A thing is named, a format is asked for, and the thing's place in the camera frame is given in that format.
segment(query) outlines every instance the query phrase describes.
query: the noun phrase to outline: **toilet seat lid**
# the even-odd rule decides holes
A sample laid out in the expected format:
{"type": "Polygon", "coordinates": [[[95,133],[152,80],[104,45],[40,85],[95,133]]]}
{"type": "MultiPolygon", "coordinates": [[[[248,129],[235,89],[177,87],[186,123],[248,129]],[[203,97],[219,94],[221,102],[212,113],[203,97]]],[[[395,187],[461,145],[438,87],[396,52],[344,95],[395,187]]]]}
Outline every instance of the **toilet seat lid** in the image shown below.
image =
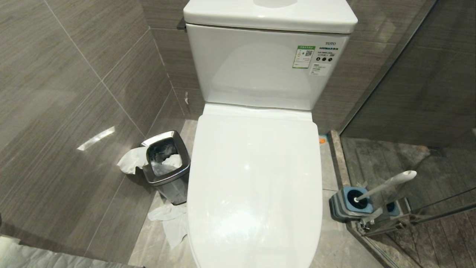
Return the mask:
{"type": "Polygon", "coordinates": [[[317,126],[202,115],[187,206],[200,267],[308,268],[322,222],[317,126]]]}

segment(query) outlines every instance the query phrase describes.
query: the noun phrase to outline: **tile grout line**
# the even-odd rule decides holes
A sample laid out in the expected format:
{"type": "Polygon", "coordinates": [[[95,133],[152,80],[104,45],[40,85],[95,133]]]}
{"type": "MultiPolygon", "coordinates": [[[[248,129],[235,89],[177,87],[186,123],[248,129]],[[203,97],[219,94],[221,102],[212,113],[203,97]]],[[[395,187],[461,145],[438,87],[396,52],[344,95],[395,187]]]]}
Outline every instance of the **tile grout line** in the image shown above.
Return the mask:
{"type": "Polygon", "coordinates": [[[104,214],[102,215],[101,221],[99,221],[98,227],[97,227],[96,230],[94,231],[94,235],[92,235],[91,241],[89,242],[88,247],[86,248],[86,251],[85,251],[84,254],[83,254],[83,257],[85,257],[86,254],[88,253],[89,247],[91,246],[92,241],[93,241],[94,238],[96,237],[96,234],[97,234],[97,232],[98,232],[98,230],[99,230],[99,227],[101,227],[101,224],[102,224],[102,222],[104,221],[104,218],[106,217],[106,214],[108,213],[109,208],[110,208],[111,205],[112,205],[112,201],[114,201],[114,198],[116,198],[116,195],[117,195],[117,193],[119,192],[119,189],[120,189],[120,187],[121,187],[121,185],[122,185],[122,183],[124,182],[125,179],[126,179],[126,175],[124,175],[124,176],[122,177],[122,180],[121,180],[121,182],[120,182],[118,188],[116,189],[116,192],[114,193],[114,195],[113,195],[112,198],[111,198],[111,202],[109,202],[108,208],[106,208],[106,211],[105,211],[104,214]]]}
{"type": "Polygon", "coordinates": [[[96,70],[91,66],[91,64],[89,63],[88,59],[86,59],[86,57],[84,56],[83,52],[79,49],[79,47],[76,45],[76,43],[74,42],[74,40],[71,38],[71,36],[69,35],[68,31],[66,31],[66,28],[64,28],[63,24],[61,23],[61,21],[58,19],[58,17],[56,16],[55,12],[53,11],[53,9],[51,9],[50,5],[48,4],[48,2],[46,2],[46,0],[43,0],[43,2],[46,4],[46,6],[48,7],[48,9],[51,11],[51,13],[53,14],[53,16],[55,17],[56,21],[58,22],[58,24],[61,26],[61,28],[64,30],[64,32],[66,33],[66,35],[68,36],[68,38],[71,40],[71,42],[73,43],[74,47],[76,47],[76,49],[79,51],[79,53],[81,54],[81,56],[83,57],[83,59],[86,61],[86,63],[88,64],[88,66],[91,68],[91,70],[94,72],[94,74],[99,78],[99,80],[101,81],[101,83],[106,87],[106,89],[108,90],[109,94],[111,94],[112,98],[116,101],[116,103],[119,105],[119,107],[126,113],[127,117],[130,119],[130,121],[134,124],[134,126],[137,128],[137,130],[139,130],[140,134],[145,138],[145,135],[142,133],[142,131],[140,130],[140,128],[136,125],[136,123],[134,122],[134,120],[132,120],[131,116],[126,112],[126,110],[124,109],[124,107],[122,107],[122,105],[119,103],[119,101],[116,99],[116,97],[112,94],[111,90],[109,90],[109,87],[104,83],[104,81],[101,79],[101,77],[98,75],[98,73],[96,72],[96,70]]]}
{"type": "Polygon", "coordinates": [[[169,79],[170,86],[172,87],[172,91],[174,92],[175,98],[177,99],[178,106],[180,107],[180,110],[182,111],[183,117],[186,119],[187,116],[185,115],[185,112],[182,109],[182,105],[180,105],[179,98],[177,97],[177,93],[175,92],[175,88],[174,88],[174,85],[172,84],[172,80],[170,79],[169,72],[167,71],[167,67],[165,66],[164,59],[162,58],[162,54],[160,54],[159,45],[157,45],[157,42],[155,41],[154,37],[152,39],[154,40],[155,47],[157,48],[157,52],[159,53],[160,61],[162,62],[162,65],[164,66],[165,72],[167,73],[167,78],[169,79]]]}
{"type": "Polygon", "coordinates": [[[152,127],[154,126],[155,122],[157,121],[157,118],[159,117],[160,112],[162,111],[162,109],[164,109],[165,103],[166,103],[167,100],[169,99],[170,93],[172,93],[172,89],[170,89],[169,93],[167,94],[167,97],[165,97],[165,101],[164,101],[164,103],[162,104],[162,106],[161,106],[159,112],[158,112],[157,115],[155,116],[154,121],[153,121],[152,124],[150,125],[150,128],[149,128],[149,130],[147,131],[147,134],[146,134],[145,138],[147,138],[147,137],[149,136],[149,133],[150,133],[152,127]]]}
{"type": "Polygon", "coordinates": [[[102,78],[102,80],[104,80],[112,72],[112,70],[114,70],[114,68],[117,65],[119,65],[122,59],[124,59],[127,56],[127,54],[129,54],[129,52],[136,46],[137,43],[139,43],[139,41],[147,34],[149,30],[150,30],[150,27],[147,29],[147,31],[144,32],[144,34],[142,34],[141,37],[139,37],[139,39],[137,39],[137,41],[129,48],[129,50],[127,50],[127,52],[118,60],[118,62],[111,68],[111,70],[109,70],[109,72],[102,78]]]}

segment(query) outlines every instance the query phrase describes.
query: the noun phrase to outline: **toilet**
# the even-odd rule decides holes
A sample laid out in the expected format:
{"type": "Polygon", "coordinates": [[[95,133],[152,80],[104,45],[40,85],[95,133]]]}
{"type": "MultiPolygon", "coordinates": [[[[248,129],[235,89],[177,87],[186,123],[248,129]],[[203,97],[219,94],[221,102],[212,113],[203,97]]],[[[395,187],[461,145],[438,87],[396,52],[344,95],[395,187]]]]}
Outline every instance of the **toilet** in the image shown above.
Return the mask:
{"type": "Polygon", "coordinates": [[[205,109],[189,174],[198,268],[308,268],[322,180],[311,110],[357,18],[345,0],[190,0],[205,109]]]}

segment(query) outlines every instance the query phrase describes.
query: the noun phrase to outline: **crumpled tissue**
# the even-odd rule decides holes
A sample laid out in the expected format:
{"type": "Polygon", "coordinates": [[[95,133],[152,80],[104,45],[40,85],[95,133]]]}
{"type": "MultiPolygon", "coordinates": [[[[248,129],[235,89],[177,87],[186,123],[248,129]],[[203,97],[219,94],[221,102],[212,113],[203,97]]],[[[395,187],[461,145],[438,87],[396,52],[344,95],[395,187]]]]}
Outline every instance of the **crumpled tissue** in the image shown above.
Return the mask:
{"type": "Polygon", "coordinates": [[[182,157],[180,155],[171,155],[162,162],[162,165],[171,165],[175,168],[182,166],[182,157]]]}
{"type": "Polygon", "coordinates": [[[126,174],[135,174],[136,167],[142,169],[143,166],[147,165],[147,148],[148,146],[134,148],[123,155],[118,162],[121,171],[126,174]]]}
{"type": "Polygon", "coordinates": [[[151,221],[162,221],[170,249],[178,246],[187,235],[187,203],[174,206],[166,201],[163,206],[149,212],[147,217],[151,221]]]}

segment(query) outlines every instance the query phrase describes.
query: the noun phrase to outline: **stainless steel trash can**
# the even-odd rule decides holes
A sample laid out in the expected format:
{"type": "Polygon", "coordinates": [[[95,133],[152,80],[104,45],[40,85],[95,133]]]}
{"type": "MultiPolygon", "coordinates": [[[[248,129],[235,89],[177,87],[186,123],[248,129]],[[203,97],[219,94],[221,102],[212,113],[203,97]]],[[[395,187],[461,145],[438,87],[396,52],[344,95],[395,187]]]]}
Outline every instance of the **stainless steel trash can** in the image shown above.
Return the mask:
{"type": "Polygon", "coordinates": [[[174,205],[187,201],[188,173],[190,157],[179,133],[175,130],[156,135],[145,140],[148,164],[142,168],[147,182],[174,205]],[[160,169],[159,163],[171,155],[178,154],[182,165],[174,170],[160,169]]]}

